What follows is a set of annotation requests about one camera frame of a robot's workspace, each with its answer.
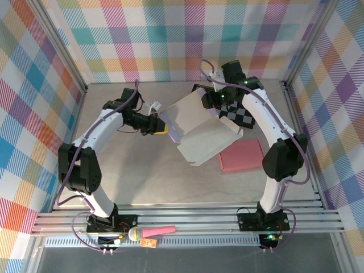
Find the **pink white toy microphone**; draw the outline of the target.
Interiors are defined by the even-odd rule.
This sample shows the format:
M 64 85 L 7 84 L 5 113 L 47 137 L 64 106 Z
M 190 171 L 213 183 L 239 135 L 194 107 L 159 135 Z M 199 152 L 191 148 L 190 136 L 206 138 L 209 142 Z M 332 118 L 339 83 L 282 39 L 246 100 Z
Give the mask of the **pink white toy microphone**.
M 156 235 L 163 235 L 168 233 L 174 233 L 176 231 L 175 226 L 161 226 L 161 227 L 132 227 L 128 236 L 129 239 L 136 242 L 143 238 L 153 237 Z

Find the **small green circuit board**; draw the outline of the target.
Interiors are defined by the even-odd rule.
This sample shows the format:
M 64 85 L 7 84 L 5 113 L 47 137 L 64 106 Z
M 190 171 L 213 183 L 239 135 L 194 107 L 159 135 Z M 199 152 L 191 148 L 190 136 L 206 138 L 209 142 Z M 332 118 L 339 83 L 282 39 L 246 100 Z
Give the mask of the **small green circuit board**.
M 113 237 L 98 237 L 97 243 L 99 245 L 120 245 L 127 240 L 127 236 L 124 234 Z

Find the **aluminium corner post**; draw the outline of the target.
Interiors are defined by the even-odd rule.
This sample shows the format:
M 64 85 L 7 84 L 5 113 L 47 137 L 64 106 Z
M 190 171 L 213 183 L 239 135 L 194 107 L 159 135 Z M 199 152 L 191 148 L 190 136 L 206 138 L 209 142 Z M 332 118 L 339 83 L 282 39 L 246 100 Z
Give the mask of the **aluminium corner post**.
M 69 70 L 72 78 L 75 80 L 76 85 L 82 90 L 84 94 L 86 94 L 88 85 L 78 70 L 76 63 L 73 61 L 71 54 L 68 52 L 66 45 L 64 44 L 42 1 L 26 0 L 26 2 L 29 4 L 36 18 L 40 21 L 41 26 L 44 28 L 56 52 L 60 55 L 60 58 L 64 62 L 66 68 Z
M 311 0 L 278 79 L 291 86 L 335 11 L 340 0 Z

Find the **black board with green light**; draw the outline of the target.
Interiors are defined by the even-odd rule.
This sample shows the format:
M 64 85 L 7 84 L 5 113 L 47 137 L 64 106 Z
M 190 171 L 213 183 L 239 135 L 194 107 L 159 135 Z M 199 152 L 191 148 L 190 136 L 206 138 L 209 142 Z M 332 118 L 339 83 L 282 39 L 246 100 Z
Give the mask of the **black board with green light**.
M 261 249 L 273 249 L 278 246 L 279 237 L 277 234 L 260 234 L 259 242 Z

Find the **aluminium side rail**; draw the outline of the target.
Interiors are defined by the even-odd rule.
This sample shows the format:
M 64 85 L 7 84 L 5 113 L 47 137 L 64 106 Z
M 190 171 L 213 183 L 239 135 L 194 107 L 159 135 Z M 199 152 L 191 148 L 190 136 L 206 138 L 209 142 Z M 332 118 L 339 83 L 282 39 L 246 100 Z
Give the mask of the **aluminium side rail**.
M 288 107 L 289 114 L 290 114 L 291 119 L 293 121 L 294 129 L 299 133 L 303 133 L 304 132 L 303 127 L 302 127 L 302 124 L 300 122 L 299 113 L 296 110 L 296 107 L 295 107 L 295 104 L 294 104 L 294 101 L 293 101 L 293 96 L 291 94 L 290 87 L 287 85 L 287 83 L 285 81 L 281 81 L 280 84 L 281 84 L 284 99 L 285 99 L 287 107 Z M 310 171 L 311 171 L 311 186 L 312 186 L 313 190 L 318 193 L 318 195 L 320 197 L 320 200 L 321 200 L 321 203 L 322 203 L 322 207 L 324 209 L 329 209 L 329 206 L 328 206 L 328 203 L 326 201 L 324 192 L 323 192 L 323 190 L 321 188 L 321 185 L 319 183 L 319 177 L 317 175 L 316 169 L 314 167 L 314 164 L 313 164 L 313 161 L 312 161 L 312 158 L 311 158 L 311 153 L 310 153 L 310 150 L 309 150 L 309 146 L 307 146 L 306 155 L 307 155 L 307 162 L 309 164 Z
M 80 115 L 82 113 L 82 108 L 83 108 L 83 105 L 84 105 L 84 102 L 85 102 L 85 97 L 86 97 L 87 92 L 88 91 L 85 91 L 84 94 L 81 96 L 80 104 L 79 104 L 79 106 L 77 108 L 77 111 L 75 112 L 75 121 L 74 121 L 74 123 L 72 125 L 71 133 L 70 133 L 69 136 L 66 137 L 66 142 L 67 143 L 71 143 L 76 138 L 78 124 L 79 124 L 79 120 L 80 120 Z M 61 187 L 61 185 L 59 183 L 59 178 L 57 177 L 56 181 L 55 181 L 55 185 L 54 185 L 53 190 L 52 190 L 52 199 L 51 199 L 51 202 L 50 202 L 50 205 L 49 205 L 49 208 L 48 208 L 48 212 L 52 212 L 53 207 L 55 206 L 56 196 L 57 196 L 57 194 L 59 192 L 60 187 Z

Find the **pink paper box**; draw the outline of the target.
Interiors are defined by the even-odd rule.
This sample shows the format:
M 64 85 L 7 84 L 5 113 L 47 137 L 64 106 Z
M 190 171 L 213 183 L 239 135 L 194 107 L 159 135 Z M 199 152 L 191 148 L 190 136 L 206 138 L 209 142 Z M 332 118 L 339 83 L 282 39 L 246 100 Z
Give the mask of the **pink paper box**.
M 263 149 L 258 139 L 237 140 L 218 154 L 223 172 L 262 167 Z

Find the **aluminium base frame rail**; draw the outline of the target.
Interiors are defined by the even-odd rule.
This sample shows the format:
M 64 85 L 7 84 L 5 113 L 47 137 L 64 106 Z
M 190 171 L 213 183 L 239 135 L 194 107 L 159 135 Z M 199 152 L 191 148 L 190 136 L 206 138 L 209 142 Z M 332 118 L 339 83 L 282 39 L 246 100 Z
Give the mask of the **aluminium base frame rail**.
M 140 227 L 176 226 L 178 235 L 238 234 L 237 213 L 254 213 L 256 203 L 190 203 L 120 205 L 120 214 L 136 214 Z M 322 207 L 319 199 L 287 201 L 288 221 L 296 233 L 341 233 L 344 225 L 337 210 Z M 84 234 L 86 218 L 82 207 L 55 208 L 50 213 L 40 213 L 32 229 L 33 236 L 70 235 L 71 221 L 75 231 Z

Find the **lavender paper box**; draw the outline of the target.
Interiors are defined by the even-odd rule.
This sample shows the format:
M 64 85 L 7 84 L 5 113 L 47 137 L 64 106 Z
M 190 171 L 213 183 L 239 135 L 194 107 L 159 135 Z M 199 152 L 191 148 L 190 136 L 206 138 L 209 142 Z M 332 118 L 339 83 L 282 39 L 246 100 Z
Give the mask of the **lavender paper box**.
M 243 129 L 216 109 L 202 105 L 205 89 L 199 88 L 163 111 L 160 118 L 168 135 L 190 165 L 198 167 L 243 137 Z

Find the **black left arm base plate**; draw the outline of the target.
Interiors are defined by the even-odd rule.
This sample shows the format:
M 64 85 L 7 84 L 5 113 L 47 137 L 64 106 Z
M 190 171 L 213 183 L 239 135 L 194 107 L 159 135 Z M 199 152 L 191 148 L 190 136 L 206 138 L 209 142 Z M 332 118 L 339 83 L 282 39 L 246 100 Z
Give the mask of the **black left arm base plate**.
M 87 218 L 86 231 L 88 233 L 127 233 L 137 225 L 136 214 L 124 214 L 103 218 L 91 215 Z

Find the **black grey checkerboard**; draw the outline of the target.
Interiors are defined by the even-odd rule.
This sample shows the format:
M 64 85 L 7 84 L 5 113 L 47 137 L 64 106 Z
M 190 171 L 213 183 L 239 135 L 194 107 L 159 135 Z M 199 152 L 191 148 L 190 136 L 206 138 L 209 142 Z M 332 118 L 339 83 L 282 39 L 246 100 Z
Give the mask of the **black grey checkerboard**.
M 205 109 L 213 109 L 213 114 L 216 114 L 219 118 L 227 117 L 240 127 L 253 129 L 255 119 L 250 112 L 238 102 L 239 96 L 236 88 L 226 86 L 220 91 L 215 92 L 212 87 L 194 84 L 192 92 L 199 88 L 202 88 L 205 91 L 201 98 L 202 106 Z

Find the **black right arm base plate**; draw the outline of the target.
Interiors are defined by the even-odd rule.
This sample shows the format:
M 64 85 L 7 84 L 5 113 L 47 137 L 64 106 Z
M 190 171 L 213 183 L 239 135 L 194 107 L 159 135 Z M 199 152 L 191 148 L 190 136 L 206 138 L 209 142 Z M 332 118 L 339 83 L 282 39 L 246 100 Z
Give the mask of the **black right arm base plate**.
M 289 231 L 288 216 L 282 210 L 276 213 L 265 213 L 257 210 L 255 213 L 237 214 L 240 231 Z

